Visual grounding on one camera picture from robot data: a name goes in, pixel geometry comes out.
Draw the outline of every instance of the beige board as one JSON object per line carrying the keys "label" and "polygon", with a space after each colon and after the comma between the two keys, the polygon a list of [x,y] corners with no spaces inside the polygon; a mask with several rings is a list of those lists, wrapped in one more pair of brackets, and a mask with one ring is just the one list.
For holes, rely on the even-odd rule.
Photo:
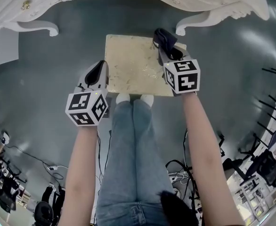
{"label": "beige board", "polygon": [[[185,44],[176,45],[186,49]],[[173,96],[162,78],[153,38],[109,34],[105,60],[109,65],[109,92]]]}

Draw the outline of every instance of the cube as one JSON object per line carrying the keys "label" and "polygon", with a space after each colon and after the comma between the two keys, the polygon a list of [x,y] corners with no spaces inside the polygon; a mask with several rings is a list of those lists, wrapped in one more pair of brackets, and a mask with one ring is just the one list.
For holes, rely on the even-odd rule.
{"label": "cube", "polygon": [[200,89],[200,67],[196,59],[164,63],[164,74],[176,94]]}
{"label": "cube", "polygon": [[108,104],[101,90],[69,94],[65,113],[76,126],[97,126]]}

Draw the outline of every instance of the black pants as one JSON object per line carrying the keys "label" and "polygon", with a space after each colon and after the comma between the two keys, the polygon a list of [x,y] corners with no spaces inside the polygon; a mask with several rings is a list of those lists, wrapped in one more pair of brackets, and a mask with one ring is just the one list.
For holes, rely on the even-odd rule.
{"label": "black pants", "polygon": [[[63,207],[64,204],[64,200],[65,200],[65,191],[62,190],[61,186],[58,187],[59,189],[59,196],[57,197],[57,199],[55,200],[55,202],[53,202],[52,204],[52,209],[53,209],[53,223],[52,225],[56,225],[59,221],[59,218],[61,216],[61,209]],[[49,203],[49,197],[52,193],[52,187],[47,187],[43,196],[42,196],[42,201]]]}

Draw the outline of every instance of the white shoe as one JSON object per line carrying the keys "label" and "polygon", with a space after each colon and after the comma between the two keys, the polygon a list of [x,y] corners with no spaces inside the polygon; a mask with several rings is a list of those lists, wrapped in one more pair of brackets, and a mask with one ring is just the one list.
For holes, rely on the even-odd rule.
{"label": "white shoe", "polygon": [[116,105],[122,101],[130,101],[130,95],[125,93],[120,93],[116,98]]}
{"label": "white shoe", "polygon": [[149,105],[149,107],[152,107],[154,103],[154,96],[153,95],[142,95],[140,100],[144,101]]}
{"label": "white shoe", "polygon": [[53,183],[49,183],[49,186],[52,187],[52,193],[55,193],[57,189],[55,188]]}
{"label": "white shoe", "polygon": [[3,137],[1,142],[3,145],[7,145],[9,143],[9,135],[5,131],[3,132]]}

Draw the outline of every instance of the denim fabric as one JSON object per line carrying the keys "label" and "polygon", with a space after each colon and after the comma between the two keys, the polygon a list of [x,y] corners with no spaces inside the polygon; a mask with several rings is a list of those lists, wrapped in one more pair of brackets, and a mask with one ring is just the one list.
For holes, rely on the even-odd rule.
{"label": "denim fabric", "polygon": [[163,190],[173,192],[154,139],[151,109],[141,100],[121,102],[113,116],[97,225],[168,225],[158,195]]}

